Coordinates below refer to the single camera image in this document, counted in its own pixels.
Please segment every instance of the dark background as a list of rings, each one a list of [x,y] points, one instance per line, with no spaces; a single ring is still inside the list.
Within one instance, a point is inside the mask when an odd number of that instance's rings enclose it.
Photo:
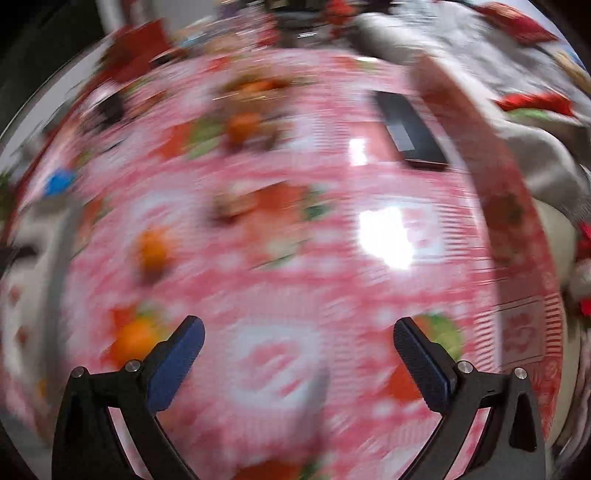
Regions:
[[[105,35],[94,0],[8,2],[0,15],[0,132],[54,72]]]

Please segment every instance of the table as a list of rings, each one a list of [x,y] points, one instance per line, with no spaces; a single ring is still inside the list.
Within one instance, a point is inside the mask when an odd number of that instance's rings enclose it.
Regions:
[[[75,167],[76,194],[92,199],[62,299],[64,379],[77,365],[113,369],[104,354],[113,309],[156,316],[168,330],[195,314],[205,346],[159,419],[201,478],[268,458],[296,472],[311,463],[331,478],[396,478],[439,416],[402,374],[391,326],[429,312],[420,321],[457,359],[490,371],[526,367],[547,434],[560,384],[560,294],[517,168],[474,107],[426,57],[414,67],[339,50],[264,50],[251,60],[317,78],[294,87],[292,138],[270,152],[163,148],[233,76],[231,63],[210,57],[148,74],[139,93],[165,87],[169,97],[91,142],[73,115],[46,152],[22,204],[58,166]],[[371,90],[410,95],[450,168],[410,169]],[[278,181],[314,197],[298,230],[305,243],[212,222],[220,187]],[[151,226],[167,229],[175,256],[145,284],[134,248]],[[268,262],[253,268],[261,245]]]

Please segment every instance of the white cloth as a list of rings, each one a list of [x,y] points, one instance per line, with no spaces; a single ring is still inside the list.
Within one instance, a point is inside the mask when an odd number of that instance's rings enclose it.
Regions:
[[[400,8],[397,17],[358,17],[356,27],[365,48],[401,64],[419,52],[435,57],[506,141],[532,195],[574,219],[591,194],[583,169],[556,137],[507,121],[491,100],[506,93],[555,90],[573,101],[583,123],[591,118],[591,100],[549,55],[520,46],[464,5],[421,0]],[[591,146],[580,161],[591,164]]]

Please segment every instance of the orange fruit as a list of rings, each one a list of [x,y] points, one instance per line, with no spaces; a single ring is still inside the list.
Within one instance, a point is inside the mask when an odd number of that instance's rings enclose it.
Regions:
[[[241,468],[232,480],[297,480],[301,467],[279,460],[267,460]]]
[[[261,116],[256,112],[237,113],[228,120],[227,133],[230,143],[242,145],[255,135],[261,126]]]
[[[136,319],[122,327],[109,349],[109,358],[122,368],[129,360],[143,360],[161,340],[156,326],[148,319]]]
[[[404,364],[398,365],[390,375],[386,385],[386,392],[402,403],[420,400],[423,397]]]
[[[145,275],[160,275],[170,256],[168,246],[164,238],[164,232],[148,229],[138,239],[139,263]]]
[[[257,82],[247,83],[243,85],[240,90],[244,93],[259,93],[272,90],[274,87],[272,80],[259,80]]]

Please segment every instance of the red decoration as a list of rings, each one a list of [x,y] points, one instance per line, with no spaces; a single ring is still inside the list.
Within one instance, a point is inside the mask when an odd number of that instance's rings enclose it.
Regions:
[[[591,225],[587,222],[579,223],[581,237],[577,243],[577,260],[591,258]]]
[[[580,301],[581,313],[586,317],[591,316],[591,299]]]
[[[148,73],[150,60],[171,48],[162,20],[148,22],[138,28],[123,27],[113,36],[113,45],[107,52],[106,74],[119,83]]]
[[[571,110],[572,102],[557,92],[544,93],[510,93],[495,103],[505,112],[517,108],[539,108],[550,112],[562,113],[563,115],[574,116]]]
[[[533,18],[524,15],[516,8],[499,2],[478,5],[474,10],[483,14],[503,32],[516,39],[522,45],[534,45],[547,41],[556,41],[558,37],[542,27]]]

